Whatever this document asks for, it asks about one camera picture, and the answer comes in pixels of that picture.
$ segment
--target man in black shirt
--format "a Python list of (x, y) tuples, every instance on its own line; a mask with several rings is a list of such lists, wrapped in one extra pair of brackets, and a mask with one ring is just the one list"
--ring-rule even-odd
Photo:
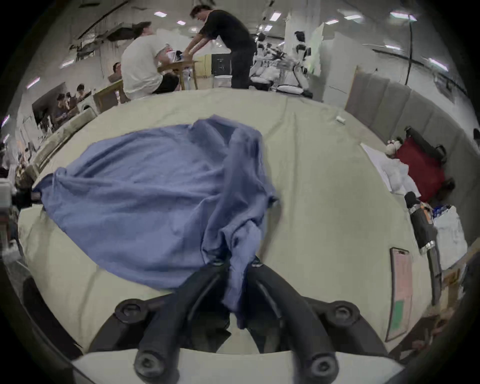
[(210, 6), (203, 4), (194, 7), (190, 16), (205, 24), (183, 53), (184, 58), (191, 58), (206, 43), (220, 36), (227, 48), (232, 51), (232, 88), (248, 89), (249, 72), (253, 65), (256, 45), (247, 27), (230, 13), (212, 10)]

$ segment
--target table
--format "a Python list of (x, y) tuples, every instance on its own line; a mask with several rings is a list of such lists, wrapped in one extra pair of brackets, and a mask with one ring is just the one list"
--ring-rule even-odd
[[(363, 142), (384, 148), (373, 132), (344, 110), (274, 92), (214, 88), (173, 92), (161, 98), (161, 108), (158, 103), (157, 97), (145, 97), (101, 114), (51, 158), (39, 180), (70, 164), (90, 144), (133, 131), (192, 124), (213, 114), (249, 125), (263, 135), (265, 167), (280, 199), (267, 217), (258, 257), (303, 296), (353, 302), (384, 339), (392, 304), (389, 249), (408, 249), (413, 327), (432, 298), (430, 269), (418, 251), (405, 203), (388, 191), (360, 147)], [(120, 301), (167, 293), (98, 268), (40, 205), (21, 211), (19, 233), (45, 303), (83, 348)], [(389, 341), (387, 349), (401, 339)]]
[(192, 68), (193, 69), (193, 82), (195, 83), (195, 89), (198, 90), (198, 84), (197, 84), (197, 73), (195, 71), (195, 63), (196, 61), (194, 60), (189, 60), (189, 61), (175, 61), (170, 64), (162, 65), (161, 67), (158, 67), (158, 73), (165, 72), (165, 71), (170, 71), (172, 70), (176, 74), (179, 75), (180, 78), (180, 86), (182, 90), (185, 90), (185, 84), (183, 82), (183, 76), (181, 75), (181, 71), (183, 71), (185, 68)]

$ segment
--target person's hair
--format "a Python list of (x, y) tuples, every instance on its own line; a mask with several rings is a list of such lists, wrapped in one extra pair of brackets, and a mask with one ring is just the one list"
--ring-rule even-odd
[(212, 9), (213, 8), (210, 7), (210, 5), (206, 5), (206, 4), (195, 5), (192, 11), (190, 12), (190, 17), (194, 19), (195, 16), (199, 14), (201, 11), (211, 11)]
[(151, 25), (151, 21), (143, 21), (141, 23), (132, 25), (133, 35), (135, 36), (135, 38), (140, 37), (140, 35), (144, 32), (144, 28), (147, 28)]

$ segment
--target small white object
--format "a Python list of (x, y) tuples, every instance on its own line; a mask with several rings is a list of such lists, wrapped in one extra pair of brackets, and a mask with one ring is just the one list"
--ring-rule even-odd
[(393, 156), (402, 146), (402, 143), (398, 140), (389, 140), (385, 148), (385, 154), (387, 156)]

